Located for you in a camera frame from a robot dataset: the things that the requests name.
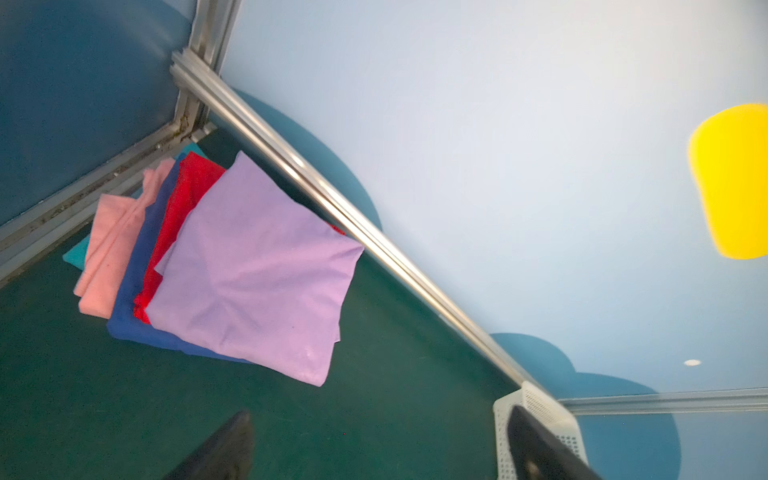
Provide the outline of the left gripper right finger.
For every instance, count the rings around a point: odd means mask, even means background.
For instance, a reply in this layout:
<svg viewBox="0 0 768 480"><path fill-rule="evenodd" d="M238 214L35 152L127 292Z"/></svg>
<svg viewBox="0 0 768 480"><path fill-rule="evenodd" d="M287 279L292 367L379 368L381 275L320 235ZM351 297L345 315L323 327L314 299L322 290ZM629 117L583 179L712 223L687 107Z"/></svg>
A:
<svg viewBox="0 0 768 480"><path fill-rule="evenodd" d="M512 408L507 436L518 479L601 479L522 406Z"/></svg>

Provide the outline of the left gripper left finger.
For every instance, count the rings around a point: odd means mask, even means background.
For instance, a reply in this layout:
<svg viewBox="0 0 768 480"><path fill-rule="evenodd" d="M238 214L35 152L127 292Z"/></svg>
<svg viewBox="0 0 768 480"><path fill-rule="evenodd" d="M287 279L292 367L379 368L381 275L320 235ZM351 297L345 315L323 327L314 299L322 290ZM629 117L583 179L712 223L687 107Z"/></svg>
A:
<svg viewBox="0 0 768 480"><path fill-rule="evenodd" d="M254 429L248 410L228 419L164 479L247 479L253 465Z"/></svg>

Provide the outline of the white plastic laundry basket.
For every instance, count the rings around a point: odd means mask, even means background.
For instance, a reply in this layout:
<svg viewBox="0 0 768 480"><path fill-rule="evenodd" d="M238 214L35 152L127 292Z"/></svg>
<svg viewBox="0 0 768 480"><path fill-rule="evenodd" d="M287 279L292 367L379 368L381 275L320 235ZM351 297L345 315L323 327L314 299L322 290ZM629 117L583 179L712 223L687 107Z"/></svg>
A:
<svg viewBox="0 0 768 480"><path fill-rule="evenodd" d="M507 435L510 415L515 406L524 407L585 464L588 463L575 416L536 385L524 381L519 390L497 399L493 404L499 480L518 478Z"/></svg>

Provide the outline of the purple t shirt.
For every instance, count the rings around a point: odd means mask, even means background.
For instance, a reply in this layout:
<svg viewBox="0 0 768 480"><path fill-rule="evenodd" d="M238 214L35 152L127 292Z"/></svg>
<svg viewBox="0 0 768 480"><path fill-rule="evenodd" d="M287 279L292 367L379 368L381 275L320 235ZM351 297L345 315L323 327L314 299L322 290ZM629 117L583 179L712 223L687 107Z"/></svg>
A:
<svg viewBox="0 0 768 480"><path fill-rule="evenodd" d="M145 312L187 343L320 387L363 251L239 152L185 219Z"/></svg>

